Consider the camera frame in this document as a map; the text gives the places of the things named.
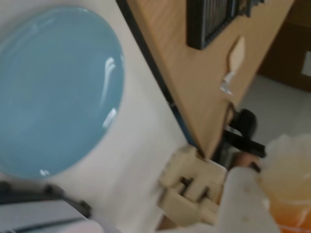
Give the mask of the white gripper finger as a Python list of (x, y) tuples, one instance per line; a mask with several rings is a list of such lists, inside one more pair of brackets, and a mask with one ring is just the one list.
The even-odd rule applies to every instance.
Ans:
[(278, 233), (269, 212), (270, 200), (258, 183), (259, 174), (236, 167), (226, 178), (218, 214), (220, 233)]

